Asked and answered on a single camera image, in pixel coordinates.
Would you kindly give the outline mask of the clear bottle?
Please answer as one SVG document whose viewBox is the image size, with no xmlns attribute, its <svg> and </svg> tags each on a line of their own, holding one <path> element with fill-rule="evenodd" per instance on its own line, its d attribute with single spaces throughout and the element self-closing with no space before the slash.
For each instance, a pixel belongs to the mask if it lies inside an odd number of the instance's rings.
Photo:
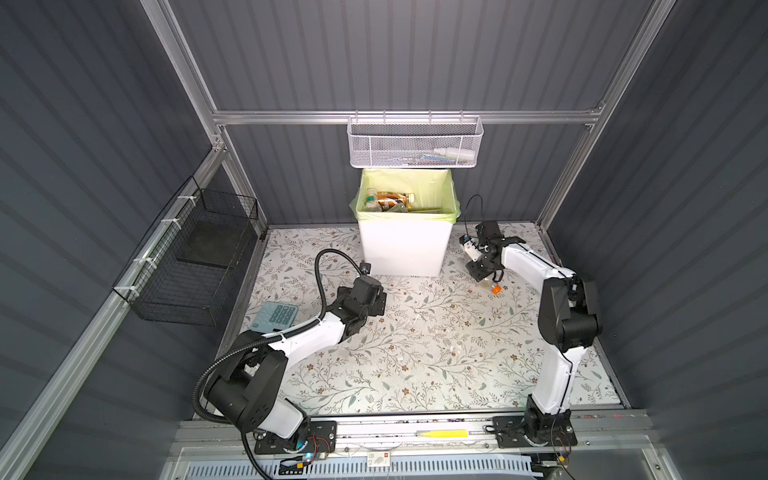
<svg viewBox="0 0 768 480">
<path fill-rule="evenodd" d="M 382 206 L 378 200 L 378 193 L 375 189 L 367 190 L 364 209 L 366 212 L 382 212 Z"/>
</svg>

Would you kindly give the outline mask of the brown cola bottle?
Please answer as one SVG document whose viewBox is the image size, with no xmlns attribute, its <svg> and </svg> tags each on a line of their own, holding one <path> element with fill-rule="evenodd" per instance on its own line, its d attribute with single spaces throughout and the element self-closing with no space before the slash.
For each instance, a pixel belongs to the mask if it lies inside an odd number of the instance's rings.
<svg viewBox="0 0 768 480">
<path fill-rule="evenodd" d="M 383 212 L 410 212 L 414 201 L 415 195 L 413 193 L 379 192 L 376 194 L 376 202 Z"/>
</svg>

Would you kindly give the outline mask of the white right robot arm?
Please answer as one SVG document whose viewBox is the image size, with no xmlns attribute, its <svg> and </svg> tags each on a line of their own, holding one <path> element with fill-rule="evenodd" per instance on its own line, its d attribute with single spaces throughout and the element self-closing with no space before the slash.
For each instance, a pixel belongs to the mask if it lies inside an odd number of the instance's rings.
<svg viewBox="0 0 768 480">
<path fill-rule="evenodd" d="M 483 220 L 475 230 L 475 236 L 459 237 L 469 257 L 468 273 L 477 282 L 491 276 L 497 283 L 510 270 L 532 286 L 540 294 L 538 331 L 548 344 L 522 421 L 496 431 L 519 432 L 532 446 L 553 447 L 557 440 L 573 445 L 571 394 L 576 374 L 587 349 L 602 332 L 596 283 L 546 259 L 522 238 L 504 235 L 496 221 Z"/>
</svg>

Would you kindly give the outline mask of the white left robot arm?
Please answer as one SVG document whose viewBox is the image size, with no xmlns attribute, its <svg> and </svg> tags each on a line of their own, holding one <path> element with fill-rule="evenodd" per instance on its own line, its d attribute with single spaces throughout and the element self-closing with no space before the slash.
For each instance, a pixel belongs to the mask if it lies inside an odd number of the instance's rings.
<svg viewBox="0 0 768 480">
<path fill-rule="evenodd" d="M 320 263 L 334 254 L 352 264 L 356 277 L 350 287 L 339 287 L 329 302 L 322 284 Z M 359 333 L 370 317 L 385 313 L 387 294 L 371 276 L 371 265 L 355 263 L 346 253 L 326 248 L 314 260 L 320 311 L 288 329 L 239 334 L 229 350 L 208 366 L 192 390 L 194 412 L 212 423 L 230 424 L 247 436 L 266 432 L 284 449 L 299 451 L 310 436 L 310 416 L 279 398 L 285 374 L 304 359 L 336 346 Z"/>
</svg>

